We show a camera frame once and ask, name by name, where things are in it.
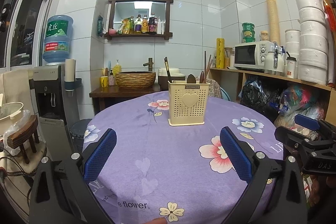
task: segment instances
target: green container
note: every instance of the green container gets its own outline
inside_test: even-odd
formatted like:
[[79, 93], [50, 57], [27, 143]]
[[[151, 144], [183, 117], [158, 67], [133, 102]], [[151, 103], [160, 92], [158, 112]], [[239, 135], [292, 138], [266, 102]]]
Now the green container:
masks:
[[244, 43], [255, 42], [255, 38], [254, 37], [243, 37], [243, 42]]
[[243, 31], [243, 36], [244, 37], [252, 37], [254, 38], [255, 31]]
[[254, 24], [252, 23], [243, 23], [243, 31], [254, 31]]

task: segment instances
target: beige plastic basket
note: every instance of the beige plastic basket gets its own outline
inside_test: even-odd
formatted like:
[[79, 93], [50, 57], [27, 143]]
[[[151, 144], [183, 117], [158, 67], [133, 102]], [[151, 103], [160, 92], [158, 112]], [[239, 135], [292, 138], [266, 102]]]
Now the beige plastic basket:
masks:
[[169, 124], [191, 126], [204, 124], [204, 114], [209, 94], [209, 83], [187, 84], [186, 81], [168, 82]]

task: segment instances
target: floral tablecloth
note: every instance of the floral tablecloth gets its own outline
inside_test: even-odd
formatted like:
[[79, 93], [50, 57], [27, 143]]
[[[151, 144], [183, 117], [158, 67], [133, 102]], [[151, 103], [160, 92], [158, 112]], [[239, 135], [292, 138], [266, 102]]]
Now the floral tablecloth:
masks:
[[[229, 126], [254, 151], [282, 159], [283, 145], [264, 116], [239, 104], [209, 97], [205, 124], [169, 126], [169, 95], [158, 92], [111, 106], [89, 123], [84, 149], [108, 128], [117, 145], [90, 188], [117, 223], [139, 224], [158, 217], [168, 222], [219, 224], [246, 182], [239, 179], [221, 146]], [[272, 180], [254, 216], [266, 206]]]

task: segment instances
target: wooden mirror frame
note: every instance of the wooden mirror frame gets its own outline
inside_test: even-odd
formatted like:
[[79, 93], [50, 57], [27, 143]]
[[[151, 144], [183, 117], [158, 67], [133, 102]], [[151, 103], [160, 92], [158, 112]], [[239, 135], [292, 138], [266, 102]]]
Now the wooden mirror frame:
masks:
[[164, 34], [123, 33], [123, 34], [109, 35], [108, 33], [106, 33], [105, 36], [107, 37], [107, 39], [111, 40], [112, 37], [163, 37], [165, 40], [169, 40], [169, 38], [173, 36], [173, 33], [169, 32], [169, 23], [170, 23], [170, 4], [173, 3], [174, 0], [109, 0], [109, 3], [111, 3], [109, 29], [113, 28], [116, 3], [117, 2], [134, 2], [134, 1], [151, 1], [151, 2], [159, 2], [159, 3], [166, 4], [166, 18], [165, 18], [166, 24], [165, 24]]

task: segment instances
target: sink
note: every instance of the sink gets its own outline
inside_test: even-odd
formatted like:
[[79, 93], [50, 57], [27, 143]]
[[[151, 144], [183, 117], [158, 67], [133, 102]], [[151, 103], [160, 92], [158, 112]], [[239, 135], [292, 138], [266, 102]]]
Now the sink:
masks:
[[117, 85], [124, 89], [145, 89], [154, 85], [156, 73], [152, 71], [127, 71], [115, 74]]

